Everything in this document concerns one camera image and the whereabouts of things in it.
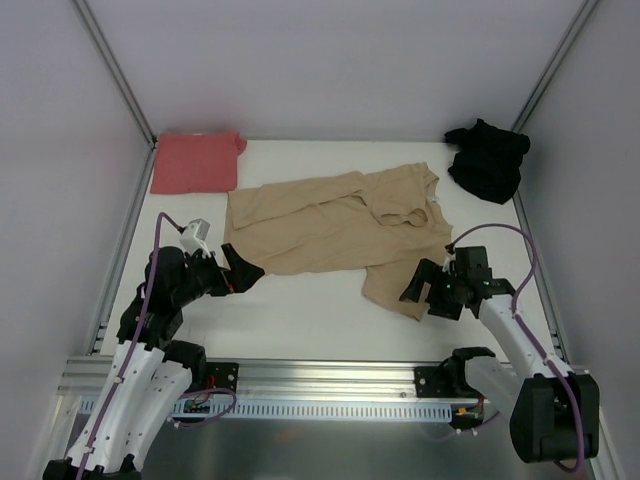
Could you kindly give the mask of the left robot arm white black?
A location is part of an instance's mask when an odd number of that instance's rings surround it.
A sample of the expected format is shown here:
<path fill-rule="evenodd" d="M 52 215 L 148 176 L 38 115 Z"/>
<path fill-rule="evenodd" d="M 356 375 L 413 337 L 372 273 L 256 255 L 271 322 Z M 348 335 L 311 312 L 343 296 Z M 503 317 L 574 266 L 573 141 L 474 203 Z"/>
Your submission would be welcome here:
<path fill-rule="evenodd" d="M 226 265 L 197 249 L 157 247 L 145 279 L 123 313 L 105 384 L 84 429 L 46 479 L 139 479 L 147 454 L 173 405 L 185 393 L 204 394 L 203 346 L 175 339 L 183 310 L 204 297 L 251 289 L 265 272 L 222 247 Z"/>

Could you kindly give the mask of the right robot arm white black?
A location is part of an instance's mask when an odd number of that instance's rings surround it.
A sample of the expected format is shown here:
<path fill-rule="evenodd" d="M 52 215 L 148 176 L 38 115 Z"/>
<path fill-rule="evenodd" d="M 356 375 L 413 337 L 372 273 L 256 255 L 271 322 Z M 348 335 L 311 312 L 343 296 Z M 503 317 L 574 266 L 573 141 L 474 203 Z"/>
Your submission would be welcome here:
<path fill-rule="evenodd" d="M 600 390 L 588 373 L 578 373 L 542 346 L 518 307 L 516 290 L 496 278 L 485 248 L 463 247 L 440 266 L 419 261 L 401 294 L 404 302 L 425 301 L 432 316 L 457 320 L 464 310 L 493 335 L 509 364 L 487 347 L 463 347 L 437 367 L 414 370 L 416 394 L 489 401 L 509 422 L 509 434 L 525 463 L 580 463 L 599 453 Z"/>

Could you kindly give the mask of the beige t shirt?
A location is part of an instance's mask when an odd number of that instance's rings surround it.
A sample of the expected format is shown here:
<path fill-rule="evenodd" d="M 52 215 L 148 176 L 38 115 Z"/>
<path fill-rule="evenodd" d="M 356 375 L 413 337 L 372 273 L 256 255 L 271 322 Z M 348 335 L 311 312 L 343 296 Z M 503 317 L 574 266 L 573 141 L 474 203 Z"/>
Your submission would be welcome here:
<path fill-rule="evenodd" d="M 400 296 L 426 258 L 442 264 L 452 227 L 427 164 L 265 184 L 228 196 L 225 242 L 268 275 L 365 270 L 365 298 L 419 321 L 427 288 Z"/>

